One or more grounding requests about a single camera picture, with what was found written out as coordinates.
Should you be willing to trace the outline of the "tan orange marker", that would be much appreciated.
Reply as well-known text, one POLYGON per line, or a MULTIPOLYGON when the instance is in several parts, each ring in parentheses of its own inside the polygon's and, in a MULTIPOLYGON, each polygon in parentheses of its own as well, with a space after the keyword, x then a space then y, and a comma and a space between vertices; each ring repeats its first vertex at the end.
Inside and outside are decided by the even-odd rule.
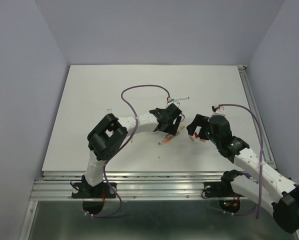
POLYGON ((162 141, 162 145, 168 143, 170 140, 172 140, 173 138, 175 138, 176 136, 175 135, 172 135, 172 136, 169 136, 167 138, 165 138, 163 141, 162 141))

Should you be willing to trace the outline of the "grey capped marker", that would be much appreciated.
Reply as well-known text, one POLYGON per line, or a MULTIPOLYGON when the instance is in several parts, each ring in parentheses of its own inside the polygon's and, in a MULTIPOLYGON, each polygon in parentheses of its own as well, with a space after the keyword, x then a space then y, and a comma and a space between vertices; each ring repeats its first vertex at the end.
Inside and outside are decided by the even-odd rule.
POLYGON ((158 142, 158 145, 161 145, 161 144, 163 144, 164 143, 164 141, 167 139, 168 137, 167 136, 165 136, 162 140, 160 140, 159 142, 158 142))

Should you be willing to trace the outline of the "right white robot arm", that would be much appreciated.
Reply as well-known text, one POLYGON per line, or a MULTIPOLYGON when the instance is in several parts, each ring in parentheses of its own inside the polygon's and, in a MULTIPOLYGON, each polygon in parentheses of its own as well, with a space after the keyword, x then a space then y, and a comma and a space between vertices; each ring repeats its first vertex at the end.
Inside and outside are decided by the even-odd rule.
POLYGON ((241 138, 232 134, 229 121, 222 115, 197 114, 186 129, 190 136, 200 127, 198 137, 211 141, 221 156, 246 171, 256 182, 242 173, 219 183, 225 195, 240 194, 272 214, 277 225, 289 234, 299 229, 299 184, 284 177, 257 154, 241 138))

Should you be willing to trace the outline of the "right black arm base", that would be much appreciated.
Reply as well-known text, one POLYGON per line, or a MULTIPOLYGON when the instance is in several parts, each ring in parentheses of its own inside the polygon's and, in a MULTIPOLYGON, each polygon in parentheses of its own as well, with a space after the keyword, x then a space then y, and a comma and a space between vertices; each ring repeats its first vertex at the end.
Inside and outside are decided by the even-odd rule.
POLYGON ((231 183, 240 176, 244 176, 249 179, 248 174, 244 174, 238 170, 225 171, 220 178, 220 181, 210 181, 204 183, 204 188, 201 192, 203 199, 209 198, 232 198, 230 200, 218 200, 220 211, 228 213, 234 216, 244 216, 249 213, 239 213, 241 202, 240 198, 242 195, 235 193, 231 186, 231 183))

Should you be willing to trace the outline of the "aluminium right side rail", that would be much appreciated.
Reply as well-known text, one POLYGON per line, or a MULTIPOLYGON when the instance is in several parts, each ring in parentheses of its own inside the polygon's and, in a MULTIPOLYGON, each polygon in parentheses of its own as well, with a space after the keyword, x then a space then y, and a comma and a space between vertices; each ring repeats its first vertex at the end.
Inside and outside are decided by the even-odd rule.
POLYGON ((241 83, 245 92, 245 96, 248 102, 248 107, 252 111, 252 113, 256 116, 261 131, 262 131, 262 139, 263 139, 263 160, 268 163, 272 168, 277 170, 275 158, 272 153, 272 149, 268 140, 268 136, 266 134, 266 130, 264 128, 264 124, 249 82, 249 78, 247 75, 247 66, 245 65, 238 65, 237 66, 238 73, 240 75, 241 83))

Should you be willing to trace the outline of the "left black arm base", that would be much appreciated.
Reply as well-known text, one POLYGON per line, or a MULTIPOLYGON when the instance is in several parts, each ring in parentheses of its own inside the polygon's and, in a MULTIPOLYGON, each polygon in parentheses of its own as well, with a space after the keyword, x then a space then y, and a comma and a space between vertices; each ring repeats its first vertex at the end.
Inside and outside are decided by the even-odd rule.
POLYGON ((116 194, 106 182, 90 187, 84 182, 70 182, 72 187, 71 198, 82 200, 82 209, 91 217, 101 216, 106 199, 115 199, 116 194))

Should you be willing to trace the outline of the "green capped thin marker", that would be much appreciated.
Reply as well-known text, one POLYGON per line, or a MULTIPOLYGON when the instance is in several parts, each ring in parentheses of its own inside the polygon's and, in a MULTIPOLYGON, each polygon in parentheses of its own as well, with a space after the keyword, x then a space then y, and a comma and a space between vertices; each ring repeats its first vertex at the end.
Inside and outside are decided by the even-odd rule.
POLYGON ((190 99, 190 97, 187 96, 187 97, 179 97, 179 98, 175 98, 174 100, 175 100, 175 101, 184 101, 184 100, 189 100, 189 99, 190 99))

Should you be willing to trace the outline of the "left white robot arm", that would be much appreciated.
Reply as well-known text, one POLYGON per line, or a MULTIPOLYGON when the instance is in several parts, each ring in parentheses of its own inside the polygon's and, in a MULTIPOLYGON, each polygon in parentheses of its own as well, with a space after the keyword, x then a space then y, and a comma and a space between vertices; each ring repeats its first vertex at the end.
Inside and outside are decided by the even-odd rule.
POLYGON ((104 166, 123 146, 126 138, 145 132, 163 132, 176 135, 182 119, 182 111, 173 102, 165 108, 130 117, 116 117, 108 113, 87 135, 89 161, 83 175, 83 191, 89 197, 96 197, 101 191, 104 166))

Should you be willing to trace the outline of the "aluminium front rail frame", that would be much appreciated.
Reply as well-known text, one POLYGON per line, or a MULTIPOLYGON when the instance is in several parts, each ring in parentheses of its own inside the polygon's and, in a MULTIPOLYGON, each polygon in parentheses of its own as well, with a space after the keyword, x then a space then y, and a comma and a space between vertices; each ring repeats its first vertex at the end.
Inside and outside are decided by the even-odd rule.
POLYGON ((84 214, 70 182, 80 171, 46 171, 35 181, 21 229, 22 240, 299 240, 269 214, 230 216, 216 199, 203 199, 204 183, 219 171, 109 172, 123 205, 111 218, 84 214))

